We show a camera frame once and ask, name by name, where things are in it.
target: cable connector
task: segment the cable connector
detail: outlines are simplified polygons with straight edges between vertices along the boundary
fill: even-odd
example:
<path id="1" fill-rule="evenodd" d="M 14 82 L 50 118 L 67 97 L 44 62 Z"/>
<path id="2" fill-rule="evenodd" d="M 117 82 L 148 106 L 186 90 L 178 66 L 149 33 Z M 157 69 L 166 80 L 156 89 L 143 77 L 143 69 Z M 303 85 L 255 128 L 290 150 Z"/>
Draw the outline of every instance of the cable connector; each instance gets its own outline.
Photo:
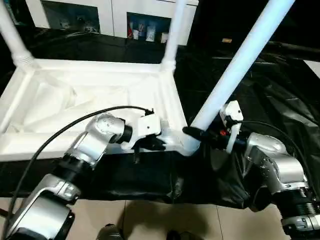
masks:
<path id="1" fill-rule="evenodd" d="M 152 108 L 152 110 L 149 110 L 149 109 L 144 110 L 144 116 L 148 116 L 148 115 L 151 115 L 154 113 L 155 113 L 155 111 L 153 108 Z"/>

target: black cable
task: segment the black cable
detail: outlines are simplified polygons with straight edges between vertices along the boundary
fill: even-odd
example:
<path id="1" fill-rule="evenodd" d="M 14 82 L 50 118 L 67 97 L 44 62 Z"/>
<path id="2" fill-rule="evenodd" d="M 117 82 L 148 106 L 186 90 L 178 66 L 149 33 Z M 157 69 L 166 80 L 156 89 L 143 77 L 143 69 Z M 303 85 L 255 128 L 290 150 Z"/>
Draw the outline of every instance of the black cable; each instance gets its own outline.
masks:
<path id="1" fill-rule="evenodd" d="M 266 126 L 266 127 L 269 127 L 271 129 L 274 129 L 276 130 L 277 132 L 281 133 L 283 137 L 285 137 L 285 139 L 287 141 L 289 141 L 292 146 L 295 148 L 295 150 L 297 151 L 299 157 L 300 157 L 300 160 L 303 162 L 303 164 L 306 163 L 305 161 L 305 157 L 303 155 L 303 153 L 301 152 L 300 148 L 298 147 L 298 145 L 292 140 L 291 137 L 289 137 L 289 135 L 287 135 L 284 131 L 282 131 L 281 129 L 277 128 L 276 126 L 273 126 L 269 123 L 266 123 L 266 122 L 263 122 L 263 121 L 251 121 L 251 120 L 243 120 L 243 121 L 235 121 L 236 123 L 240 123 L 240 124 L 258 124 L 258 125 L 263 125 L 263 126 Z"/>
<path id="2" fill-rule="evenodd" d="M 9 227 L 9 223 L 10 223 L 10 220 L 11 220 L 11 217 L 13 215 L 13 210 L 14 210 L 14 207 L 15 207 L 15 204 L 16 204 L 16 200 L 18 198 L 18 194 L 19 194 L 19 191 L 20 191 L 20 188 L 31 168 L 31 166 L 33 165 L 33 163 L 35 162 L 35 160 L 37 159 L 37 157 L 39 156 L 39 154 L 43 151 L 43 149 L 49 144 L 51 143 L 56 137 L 58 137 L 60 134 L 62 134 L 63 132 L 65 132 L 66 130 L 68 130 L 69 128 L 73 127 L 74 125 L 76 125 L 77 123 L 85 120 L 85 119 L 88 119 L 88 118 L 91 118 L 95 115 L 98 115 L 98 114 L 102 114 L 102 113 L 105 113 L 105 112 L 109 112 L 109 111 L 112 111 L 112 110 L 119 110 L 119 109 L 138 109 L 138 110 L 142 110 L 142 111 L 145 111 L 146 115 L 147 114 L 150 114 L 152 113 L 152 111 L 146 109 L 146 108 L 143 108 L 143 107 L 139 107 L 139 106 L 115 106 L 115 107 L 109 107 L 109 108 L 106 108 L 106 109 L 102 109 L 102 110 L 99 110 L 99 111 L 95 111 L 93 113 L 90 113 L 88 115 L 85 115 L 83 117 L 80 117 L 78 118 L 77 120 L 69 123 L 67 126 L 63 127 L 62 129 L 60 129 L 59 131 L 57 131 L 55 134 L 53 134 L 47 141 L 45 141 L 44 144 L 42 144 L 42 146 L 34 153 L 34 155 L 32 156 L 32 158 L 30 159 L 28 165 L 26 166 L 20 180 L 19 180 L 19 183 L 13 193 L 13 196 L 11 198 L 11 201 L 10 201 L 10 205 L 9 205 L 9 208 L 8 208 L 8 211 L 7 211 L 7 217 L 5 219 L 5 222 L 4 222 L 4 227 L 3 227 L 3 231 L 2 231 L 2 236 L 1 236 L 1 239 L 4 240 L 7 233 L 8 233 L 8 227 Z"/>

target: black tablecloth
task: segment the black tablecloth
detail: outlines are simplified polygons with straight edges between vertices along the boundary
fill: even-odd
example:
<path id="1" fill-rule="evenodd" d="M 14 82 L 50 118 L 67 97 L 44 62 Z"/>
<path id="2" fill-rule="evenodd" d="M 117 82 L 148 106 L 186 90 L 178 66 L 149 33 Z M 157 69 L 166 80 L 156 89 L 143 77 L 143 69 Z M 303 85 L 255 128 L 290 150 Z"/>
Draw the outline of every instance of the black tablecloth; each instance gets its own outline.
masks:
<path id="1" fill-rule="evenodd" d="M 133 63 L 160 63 L 165 46 L 93 33 L 52 29 L 19 29 L 36 58 Z M 4 63 L 0 66 L 0 93 L 15 69 L 10 53 L 0 42 Z M 217 49 L 208 55 L 196 46 L 180 48 L 175 81 L 184 114 L 190 124 L 227 67 L 234 52 Z M 302 149 L 302 162 L 310 185 L 320 196 L 320 101 L 318 77 L 290 54 L 264 51 L 230 100 L 238 100 L 246 120 L 268 122 L 287 132 Z M 289 144 L 269 128 L 250 125 L 246 129 L 268 134 Z M 59 159 L 36 162 L 22 188 L 26 196 Z M 0 196 L 12 194 L 27 159 L 0 163 Z M 234 208 L 251 206 L 261 186 L 259 171 L 242 158 L 226 156 L 203 144 L 192 157 L 176 152 L 106 155 L 100 161 L 86 199 L 145 199 L 166 203 L 217 204 Z"/>

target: black cloth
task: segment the black cloth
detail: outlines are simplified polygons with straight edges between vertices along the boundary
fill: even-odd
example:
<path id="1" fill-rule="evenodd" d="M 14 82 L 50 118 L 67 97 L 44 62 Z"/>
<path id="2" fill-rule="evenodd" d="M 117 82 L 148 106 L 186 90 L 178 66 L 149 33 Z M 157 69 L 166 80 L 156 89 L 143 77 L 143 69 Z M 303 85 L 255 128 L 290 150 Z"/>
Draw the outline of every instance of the black cloth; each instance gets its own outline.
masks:
<path id="1" fill-rule="evenodd" d="M 94 33 L 41 28 L 20 28 L 19 31 L 36 58 L 157 64 L 165 51 L 164 45 Z M 1 93 L 14 67 L 3 42 L 0 49 L 7 61 L 0 67 L 3 75 Z M 232 51 L 217 49 L 216 54 L 208 55 L 192 44 L 179 49 L 174 77 L 188 124 L 200 110 L 233 54 Z M 230 100 L 239 101 L 245 120 L 273 124 L 294 139 L 305 156 L 306 162 L 302 164 L 309 183 L 320 196 L 319 79 L 302 60 L 287 56 L 292 57 L 290 53 L 264 51 Z M 289 142 L 272 129 L 247 125 L 243 130 L 279 138 L 292 153 Z M 202 144 L 192 157 L 183 157 L 176 152 L 141 153 L 140 163 L 135 163 L 133 154 L 105 155 L 82 197 L 210 203 L 240 209 L 250 207 L 262 180 L 259 171 L 243 159 L 242 154 L 237 152 L 227 156 Z M 38 160 L 20 196 L 29 194 L 58 161 Z M 27 163 L 27 159 L 0 163 L 1 197 L 11 196 Z"/>

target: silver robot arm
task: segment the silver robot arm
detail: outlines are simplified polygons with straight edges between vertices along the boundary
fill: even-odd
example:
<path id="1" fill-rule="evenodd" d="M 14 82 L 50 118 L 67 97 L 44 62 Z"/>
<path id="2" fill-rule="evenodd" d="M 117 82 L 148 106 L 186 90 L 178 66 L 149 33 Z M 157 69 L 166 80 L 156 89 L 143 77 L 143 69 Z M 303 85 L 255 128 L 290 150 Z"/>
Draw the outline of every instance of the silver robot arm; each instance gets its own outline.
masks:
<path id="1" fill-rule="evenodd" d="M 247 160 L 260 169 L 272 202 L 282 215 L 284 232 L 292 239 L 319 239 L 320 211 L 301 163 L 287 153 L 278 139 L 252 133 L 247 140 Z"/>
<path id="2" fill-rule="evenodd" d="M 9 223 L 6 239 L 64 240 L 75 219 L 69 205 L 76 203 L 90 182 L 108 144 L 124 144 L 128 148 L 160 131 L 160 120 L 154 113 L 138 118 L 131 125 L 109 113 L 95 116 L 56 169 L 24 200 Z"/>

